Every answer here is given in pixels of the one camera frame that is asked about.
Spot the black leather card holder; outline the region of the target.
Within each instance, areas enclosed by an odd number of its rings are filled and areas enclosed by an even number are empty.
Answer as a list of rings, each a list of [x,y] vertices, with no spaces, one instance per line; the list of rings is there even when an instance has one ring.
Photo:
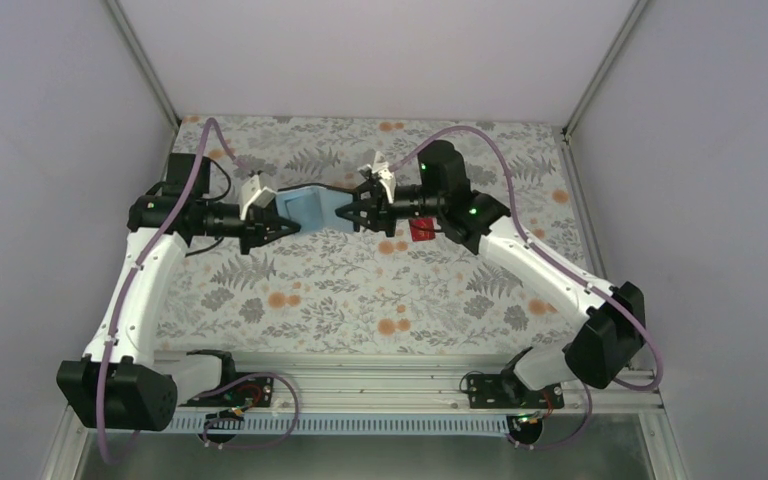
[[[339,217],[336,210],[353,201],[350,191],[323,184],[308,184],[279,191],[275,206],[280,217],[300,226],[300,234],[324,229],[351,233],[356,230],[354,223]]]

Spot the red credit card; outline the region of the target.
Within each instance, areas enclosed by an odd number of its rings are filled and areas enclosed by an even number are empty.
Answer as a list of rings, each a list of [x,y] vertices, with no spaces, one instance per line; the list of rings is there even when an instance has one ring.
[[[408,221],[410,235],[413,242],[423,242],[436,238],[434,220],[431,218],[416,218]]]

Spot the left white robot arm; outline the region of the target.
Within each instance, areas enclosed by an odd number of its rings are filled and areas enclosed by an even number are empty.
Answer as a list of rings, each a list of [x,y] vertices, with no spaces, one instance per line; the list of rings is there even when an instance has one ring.
[[[155,366],[156,328],[174,271],[196,237],[236,239],[242,253],[300,231],[279,215],[261,176],[241,204],[208,198],[210,163],[173,153],[163,181],[129,209],[120,277],[97,333],[78,360],[62,361],[56,383],[88,428],[162,431],[176,408],[202,394],[223,405],[238,391],[235,362],[220,350],[195,350]]]

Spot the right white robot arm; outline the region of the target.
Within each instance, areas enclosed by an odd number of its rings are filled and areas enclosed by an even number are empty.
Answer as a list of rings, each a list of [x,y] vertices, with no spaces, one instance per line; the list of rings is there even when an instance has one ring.
[[[370,166],[353,202],[338,217],[391,236],[398,221],[434,218],[452,242],[491,262],[531,287],[576,332],[548,345],[520,352],[507,366],[504,399],[525,407],[540,389],[577,379],[597,389],[643,348],[644,296],[631,282],[616,286],[577,267],[524,228],[511,209],[472,188],[463,156],[455,146],[435,140],[418,154],[421,182],[398,186],[389,165]]]

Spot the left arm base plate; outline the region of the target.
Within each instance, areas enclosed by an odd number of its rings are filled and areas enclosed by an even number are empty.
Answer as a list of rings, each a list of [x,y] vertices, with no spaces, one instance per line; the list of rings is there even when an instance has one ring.
[[[220,393],[202,394],[184,403],[185,407],[243,407],[266,408],[271,405],[275,379],[263,375],[238,374],[237,378],[219,387]]]

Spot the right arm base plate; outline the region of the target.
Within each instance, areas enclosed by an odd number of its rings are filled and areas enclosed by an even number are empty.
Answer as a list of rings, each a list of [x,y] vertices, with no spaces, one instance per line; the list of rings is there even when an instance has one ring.
[[[559,384],[530,390],[513,374],[467,372],[458,388],[472,409],[559,409],[565,406]]]

